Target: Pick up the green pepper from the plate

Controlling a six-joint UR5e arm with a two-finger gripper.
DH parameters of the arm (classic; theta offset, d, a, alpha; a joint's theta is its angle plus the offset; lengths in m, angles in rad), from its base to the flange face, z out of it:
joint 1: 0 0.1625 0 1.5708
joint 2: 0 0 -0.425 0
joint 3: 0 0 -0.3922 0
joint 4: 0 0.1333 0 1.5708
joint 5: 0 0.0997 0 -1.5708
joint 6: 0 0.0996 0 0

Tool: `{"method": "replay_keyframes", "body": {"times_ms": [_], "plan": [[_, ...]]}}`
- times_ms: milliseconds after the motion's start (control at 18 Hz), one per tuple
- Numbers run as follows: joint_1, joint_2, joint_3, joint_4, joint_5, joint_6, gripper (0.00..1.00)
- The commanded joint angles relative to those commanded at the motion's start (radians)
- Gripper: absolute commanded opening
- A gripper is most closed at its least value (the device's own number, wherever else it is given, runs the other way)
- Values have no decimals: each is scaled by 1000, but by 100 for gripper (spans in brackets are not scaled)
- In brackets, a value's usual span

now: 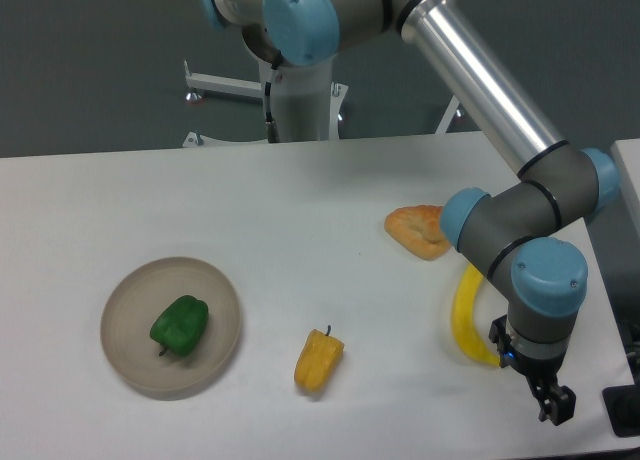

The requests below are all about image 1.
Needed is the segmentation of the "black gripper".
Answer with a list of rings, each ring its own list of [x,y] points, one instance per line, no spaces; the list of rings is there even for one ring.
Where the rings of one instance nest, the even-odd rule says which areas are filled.
[[[540,422],[561,425],[574,417],[576,395],[557,378],[564,361],[564,341],[533,342],[520,335],[506,315],[492,322],[488,337],[496,346],[500,367],[509,366],[526,378],[539,405]]]

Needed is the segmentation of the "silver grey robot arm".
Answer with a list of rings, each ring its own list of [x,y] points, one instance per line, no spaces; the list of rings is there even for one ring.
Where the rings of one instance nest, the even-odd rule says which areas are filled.
[[[576,398],[557,374],[586,295],[587,266],[555,233],[616,196],[612,159],[578,151],[559,135],[455,0],[200,2],[212,26],[238,26],[263,63],[272,143],[328,138],[329,71],[339,52],[390,30],[422,52],[519,180],[497,196],[477,188],[457,193],[444,206],[441,228],[508,301],[489,331],[500,366],[526,378],[541,420],[569,420]]]

